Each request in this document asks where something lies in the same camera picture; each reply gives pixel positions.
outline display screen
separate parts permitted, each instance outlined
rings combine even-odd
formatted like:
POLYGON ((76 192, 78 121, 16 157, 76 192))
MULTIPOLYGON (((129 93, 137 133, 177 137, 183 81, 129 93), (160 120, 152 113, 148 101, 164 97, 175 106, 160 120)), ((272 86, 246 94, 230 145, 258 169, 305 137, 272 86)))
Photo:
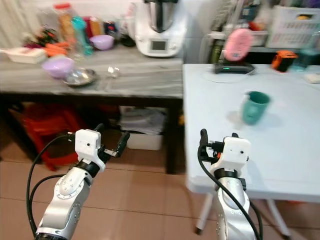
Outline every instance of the display screen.
POLYGON ((166 41, 152 41, 152 50, 166 50, 166 41))

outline marble counter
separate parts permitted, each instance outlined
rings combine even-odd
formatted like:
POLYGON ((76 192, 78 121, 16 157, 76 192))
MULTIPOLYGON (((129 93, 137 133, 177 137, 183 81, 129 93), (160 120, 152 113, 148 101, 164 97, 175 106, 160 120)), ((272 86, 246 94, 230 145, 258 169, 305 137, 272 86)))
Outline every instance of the marble counter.
POLYGON ((87 86, 70 87, 50 77, 40 64, 11 62, 2 54, 0 94, 182 99, 182 64, 180 58, 150 58, 135 47, 116 46, 112 50, 96 51, 76 63, 78 67, 95 70, 99 79, 87 86), (108 66, 119 68, 120 77, 107 77, 108 66))

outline purple bowl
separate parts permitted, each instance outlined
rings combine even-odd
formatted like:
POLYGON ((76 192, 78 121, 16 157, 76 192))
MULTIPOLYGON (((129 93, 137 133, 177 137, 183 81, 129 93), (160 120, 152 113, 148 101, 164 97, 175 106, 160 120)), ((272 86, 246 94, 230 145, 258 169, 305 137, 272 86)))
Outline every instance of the purple bowl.
POLYGON ((75 62, 68 57, 56 57, 43 63, 42 68, 52 77, 64 79, 75 68, 75 62))
POLYGON ((97 35, 90 37, 90 41, 99 50, 108 50, 114 45, 114 38, 110 35, 97 35))

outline charging pad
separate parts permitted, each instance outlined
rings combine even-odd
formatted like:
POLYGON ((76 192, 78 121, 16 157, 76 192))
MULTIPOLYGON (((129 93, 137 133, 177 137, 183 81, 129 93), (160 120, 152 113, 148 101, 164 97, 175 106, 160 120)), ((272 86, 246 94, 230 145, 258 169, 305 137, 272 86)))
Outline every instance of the charging pad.
POLYGON ((216 74, 247 74, 255 70, 255 67, 247 62, 223 62, 214 65, 216 74))

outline stainless steel bowl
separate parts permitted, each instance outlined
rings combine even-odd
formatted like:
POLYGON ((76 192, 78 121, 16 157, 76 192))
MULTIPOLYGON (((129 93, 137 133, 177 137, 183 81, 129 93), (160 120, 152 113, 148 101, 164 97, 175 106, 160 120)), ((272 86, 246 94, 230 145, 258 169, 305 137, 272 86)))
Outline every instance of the stainless steel bowl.
POLYGON ((75 68, 73 71, 68 73, 64 83, 69 86, 79 87, 90 84, 98 79, 98 75, 92 69, 87 68, 75 68))

